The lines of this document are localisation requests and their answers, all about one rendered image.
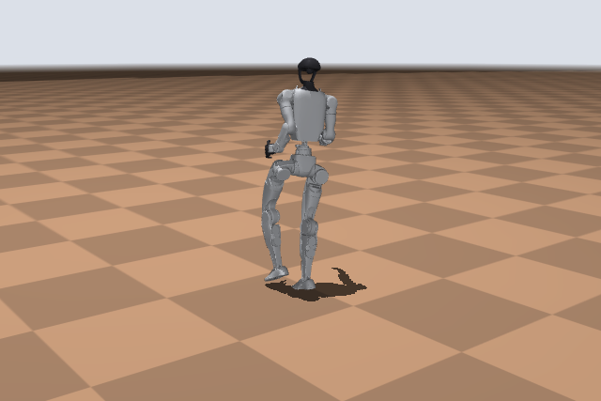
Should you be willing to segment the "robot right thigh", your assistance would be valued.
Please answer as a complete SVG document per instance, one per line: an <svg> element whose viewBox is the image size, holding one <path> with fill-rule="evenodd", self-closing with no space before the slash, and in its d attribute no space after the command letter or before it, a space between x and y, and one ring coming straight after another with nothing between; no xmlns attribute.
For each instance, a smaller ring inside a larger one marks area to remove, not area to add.
<svg viewBox="0 0 601 401"><path fill-rule="evenodd" d="M312 177L307 177L302 195L300 231L306 236L313 236L316 232L314 220L316 208L322 193L322 184L328 181L329 174L322 166L316 164L316 171Z"/></svg>

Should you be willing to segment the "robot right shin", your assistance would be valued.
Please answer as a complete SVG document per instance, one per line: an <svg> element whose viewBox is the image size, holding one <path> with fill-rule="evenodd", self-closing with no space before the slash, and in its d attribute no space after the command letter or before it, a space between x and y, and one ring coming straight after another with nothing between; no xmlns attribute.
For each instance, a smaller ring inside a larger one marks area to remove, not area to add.
<svg viewBox="0 0 601 401"><path fill-rule="evenodd" d="M316 254L317 230L318 224L316 222L316 232L313 236L306 236L300 232L301 281L311 277L312 263Z"/></svg>

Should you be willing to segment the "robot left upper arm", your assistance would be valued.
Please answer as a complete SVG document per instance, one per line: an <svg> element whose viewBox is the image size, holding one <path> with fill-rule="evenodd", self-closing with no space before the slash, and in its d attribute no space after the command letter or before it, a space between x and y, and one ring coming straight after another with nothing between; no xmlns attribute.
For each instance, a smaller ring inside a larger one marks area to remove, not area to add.
<svg viewBox="0 0 601 401"><path fill-rule="evenodd" d="M297 125L294 121L294 113L292 109L291 101L293 100L294 90L286 89L282 91L278 97L277 102L280 105L280 110L285 123L288 125L287 134L295 134L297 131Z"/></svg>

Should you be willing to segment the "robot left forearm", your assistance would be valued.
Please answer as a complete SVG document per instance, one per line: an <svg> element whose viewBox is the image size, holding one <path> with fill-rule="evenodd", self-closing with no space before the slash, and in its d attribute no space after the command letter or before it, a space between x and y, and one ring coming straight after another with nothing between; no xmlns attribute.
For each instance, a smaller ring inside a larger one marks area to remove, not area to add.
<svg viewBox="0 0 601 401"><path fill-rule="evenodd" d="M286 123L284 123L276 142L273 145L269 145L269 153L271 153L271 152L282 153L284 151L285 145L290 140L290 136L287 134L287 132L288 132L288 125Z"/></svg>

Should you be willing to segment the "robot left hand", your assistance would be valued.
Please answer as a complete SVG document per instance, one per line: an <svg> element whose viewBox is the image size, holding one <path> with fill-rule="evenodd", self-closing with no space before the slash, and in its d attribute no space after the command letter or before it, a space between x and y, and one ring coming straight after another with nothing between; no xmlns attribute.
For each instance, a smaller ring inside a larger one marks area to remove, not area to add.
<svg viewBox="0 0 601 401"><path fill-rule="evenodd" d="M267 144L265 145L265 154L266 154L266 158L271 159L272 157L270 157L270 155L275 154L275 152L269 153L269 145L273 145L273 144L270 144L270 140L268 140Z"/></svg>

